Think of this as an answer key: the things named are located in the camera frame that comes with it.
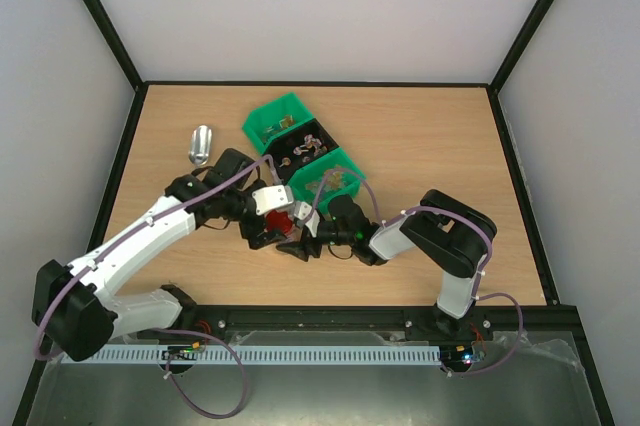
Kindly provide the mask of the black bin with swirl lollipops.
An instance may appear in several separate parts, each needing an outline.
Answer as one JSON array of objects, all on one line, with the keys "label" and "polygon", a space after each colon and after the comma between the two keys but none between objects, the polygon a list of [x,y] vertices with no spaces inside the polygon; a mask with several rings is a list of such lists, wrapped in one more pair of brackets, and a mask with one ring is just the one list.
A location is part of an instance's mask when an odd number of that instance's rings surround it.
[{"label": "black bin with swirl lollipops", "polygon": [[321,123],[311,119],[271,140],[265,153],[272,157],[278,177],[286,184],[303,167],[338,147]]}]

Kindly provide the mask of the green bin with lollipops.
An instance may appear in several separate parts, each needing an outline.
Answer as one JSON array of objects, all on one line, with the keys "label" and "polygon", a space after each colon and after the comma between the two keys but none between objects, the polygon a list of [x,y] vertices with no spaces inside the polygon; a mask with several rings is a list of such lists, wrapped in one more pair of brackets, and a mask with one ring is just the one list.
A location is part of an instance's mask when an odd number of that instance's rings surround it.
[{"label": "green bin with lollipops", "polygon": [[290,92],[252,110],[242,131],[255,149],[264,153],[273,140],[313,118],[299,97]]}]

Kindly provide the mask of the red jar lid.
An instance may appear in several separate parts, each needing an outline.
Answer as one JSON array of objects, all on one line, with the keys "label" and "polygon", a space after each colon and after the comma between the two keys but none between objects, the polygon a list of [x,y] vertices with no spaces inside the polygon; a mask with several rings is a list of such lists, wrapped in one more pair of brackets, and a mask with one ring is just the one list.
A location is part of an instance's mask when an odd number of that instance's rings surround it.
[{"label": "red jar lid", "polygon": [[267,231],[277,237],[289,239],[294,234],[294,222],[287,212],[271,211],[265,221]]}]

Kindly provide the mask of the silver metal scoop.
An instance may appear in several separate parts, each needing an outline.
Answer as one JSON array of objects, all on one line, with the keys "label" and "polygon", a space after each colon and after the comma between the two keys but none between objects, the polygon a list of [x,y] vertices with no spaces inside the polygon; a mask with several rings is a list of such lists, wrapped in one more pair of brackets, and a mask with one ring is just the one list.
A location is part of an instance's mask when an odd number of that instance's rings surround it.
[{"label": "silver metal scoop", "polygon": [[210,158],[213,132],[207,125],[200,125],[191,135],[188,153],[189,161],[194,166],[205,165]]}]

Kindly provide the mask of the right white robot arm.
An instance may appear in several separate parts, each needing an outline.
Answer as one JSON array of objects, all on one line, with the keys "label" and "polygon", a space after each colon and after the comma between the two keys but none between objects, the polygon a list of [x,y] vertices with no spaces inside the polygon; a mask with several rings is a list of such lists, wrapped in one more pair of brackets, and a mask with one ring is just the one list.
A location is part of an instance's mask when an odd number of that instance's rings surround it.
[{"label": "right white robot arm", "polygon": [[471,325],[469,310],[476,302],[479,276],[493,254],[497,234],[486,215],[432,189],[420,204],[385,222],[369,220],[348,195],[334,197],[328,217],[306,218],[302,206],[302,233],[296,241],[276,249],[302,261],[318,258],[331,246],[347,246],[351,255],[367,266],[380,266],[412,249],[418,249],[443,271],[435,311],[428,327],[455,338]]}]

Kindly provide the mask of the green bin with gummy candies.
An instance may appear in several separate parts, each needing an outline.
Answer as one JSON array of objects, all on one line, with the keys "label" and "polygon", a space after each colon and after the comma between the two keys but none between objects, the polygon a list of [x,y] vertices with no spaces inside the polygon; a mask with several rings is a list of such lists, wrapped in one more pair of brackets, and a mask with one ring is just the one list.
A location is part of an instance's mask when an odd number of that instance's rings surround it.
[{"label": "green bin with gummy candies", "polygon": [[338,148],[298,170],[288,181],[288,185],[292,188],[297,200],[312,205],[323,177],[328,171],[334,170],[328,176],[316,206],[320,213],[326,214],[328,204],[334,197],[347,194],[354,198],[360,189],[359,180],[353,175],[345,173],[344,169],[349,169],[358,176],[366,178],[344,150]]}]

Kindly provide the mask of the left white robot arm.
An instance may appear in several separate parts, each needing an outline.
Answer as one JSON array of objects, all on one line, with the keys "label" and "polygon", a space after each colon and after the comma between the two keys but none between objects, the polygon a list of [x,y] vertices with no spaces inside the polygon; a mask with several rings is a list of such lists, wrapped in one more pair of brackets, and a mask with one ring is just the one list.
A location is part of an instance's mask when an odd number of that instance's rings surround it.
[{"label": "left white robot arm", "polygon": [[110,340],[154,328],[167,328],[183,306],[160,288],[121,296],[119,290],[143,266],[176,241],[224,218],[245,228],[262,226],[266,215],[293,205],[292,190],[279,176],[267,185],[247,181],[262,164],[226,149],[213,166],[175,178],[156,202],[109,241],[66,265],[56,260],[37,272],[32,320],[37,326],[34,356],[47,361],[66,353],[83,361]]}]

